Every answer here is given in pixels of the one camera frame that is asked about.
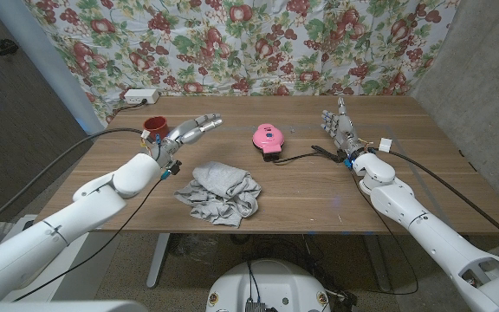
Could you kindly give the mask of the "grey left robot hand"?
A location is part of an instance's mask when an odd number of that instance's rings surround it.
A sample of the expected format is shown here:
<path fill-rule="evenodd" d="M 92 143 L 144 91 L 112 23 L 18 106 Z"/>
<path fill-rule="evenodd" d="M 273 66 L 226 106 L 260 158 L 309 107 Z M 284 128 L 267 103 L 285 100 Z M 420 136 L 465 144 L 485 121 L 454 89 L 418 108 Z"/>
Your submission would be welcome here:
<path fill-rule="evenodd" d="M 158 145 L 152 148 L 152 157 L 162 168 L 173 162 L 173 154 L 182 145 L 196 143 L 205 133 L 223 124 L 221 114 L 205 114 L 175 127 Z"/>

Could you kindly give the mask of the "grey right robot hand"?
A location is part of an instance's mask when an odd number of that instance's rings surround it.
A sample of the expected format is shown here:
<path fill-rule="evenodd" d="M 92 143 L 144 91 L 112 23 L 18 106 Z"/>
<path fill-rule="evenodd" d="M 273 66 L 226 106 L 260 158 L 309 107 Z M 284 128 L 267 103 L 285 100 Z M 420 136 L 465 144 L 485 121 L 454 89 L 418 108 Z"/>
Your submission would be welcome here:
<path fill-rule="evenodd" d="M 333 138 L 337 153 L 348 160 L 354 160 L 364 152 L 353 123 L 347 115 L 347 106 L 342 97 L 337 101 L 337 112 L 322 111 L 321 127 Z"/>

